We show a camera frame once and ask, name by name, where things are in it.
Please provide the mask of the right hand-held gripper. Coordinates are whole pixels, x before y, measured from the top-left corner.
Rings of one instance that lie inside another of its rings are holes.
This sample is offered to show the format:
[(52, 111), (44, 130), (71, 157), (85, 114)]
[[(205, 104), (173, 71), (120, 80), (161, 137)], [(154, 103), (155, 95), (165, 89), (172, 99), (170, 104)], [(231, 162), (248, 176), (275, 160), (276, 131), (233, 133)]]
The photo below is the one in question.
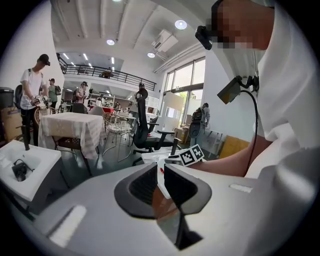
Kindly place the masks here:
[(170, 156), (164, 159), (165, 164), (177, 164), (188, 167), (198, 162), (202, 162), (204, 153), (198, 144), (178, 153), (178, 155)]

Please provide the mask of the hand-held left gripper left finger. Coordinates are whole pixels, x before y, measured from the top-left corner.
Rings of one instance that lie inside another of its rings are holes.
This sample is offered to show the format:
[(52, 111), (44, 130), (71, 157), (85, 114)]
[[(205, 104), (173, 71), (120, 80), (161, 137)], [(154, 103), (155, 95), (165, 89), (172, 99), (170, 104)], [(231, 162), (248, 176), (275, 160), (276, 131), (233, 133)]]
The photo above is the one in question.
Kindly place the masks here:
[(114, 188), (117, 204), (130, 216), (154, 219), (152, 207), (154, 191), (158, 185), (158, 166), (155, 162), (140, 166), (137, 171), (120, 180)]

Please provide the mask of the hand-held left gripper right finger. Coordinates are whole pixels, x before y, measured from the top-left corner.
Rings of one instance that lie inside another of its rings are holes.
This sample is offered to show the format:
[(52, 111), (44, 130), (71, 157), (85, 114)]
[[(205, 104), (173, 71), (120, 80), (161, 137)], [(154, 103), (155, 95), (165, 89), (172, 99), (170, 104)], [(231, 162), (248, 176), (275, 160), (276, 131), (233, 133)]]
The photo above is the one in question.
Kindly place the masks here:
[(175, 246), (184, 250), (203, 239), (189, 229), (186, 216), (202, 211), (211, 199), (212, 189), (206, 182), (172, 164), (164, 165), (164, 186), (180, 213)]

